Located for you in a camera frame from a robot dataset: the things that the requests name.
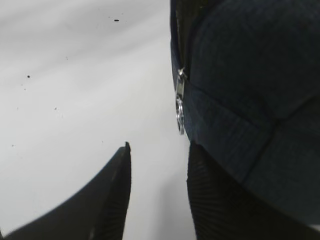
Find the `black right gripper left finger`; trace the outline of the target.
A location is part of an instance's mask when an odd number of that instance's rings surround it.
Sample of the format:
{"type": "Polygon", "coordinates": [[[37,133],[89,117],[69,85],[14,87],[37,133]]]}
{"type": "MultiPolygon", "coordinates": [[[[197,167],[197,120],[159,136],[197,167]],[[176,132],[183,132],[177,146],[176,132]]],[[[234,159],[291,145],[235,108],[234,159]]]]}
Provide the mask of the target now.
{"type": "Polygon", "coordinates": [[[129,143],[81,190],[2,240],[121,240],[131,195],[129,143]]]}

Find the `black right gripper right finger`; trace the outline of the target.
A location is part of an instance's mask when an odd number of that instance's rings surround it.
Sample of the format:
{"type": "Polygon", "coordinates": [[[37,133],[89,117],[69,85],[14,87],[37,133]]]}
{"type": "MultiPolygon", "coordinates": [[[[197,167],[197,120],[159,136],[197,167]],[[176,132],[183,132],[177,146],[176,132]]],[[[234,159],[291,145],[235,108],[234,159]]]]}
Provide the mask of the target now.
{"type": "Polygon", "coordinates": [[[318,231],[245,190],[202,146],[189,147],[187,190],[198,240],[318,240],[318,231]]]}

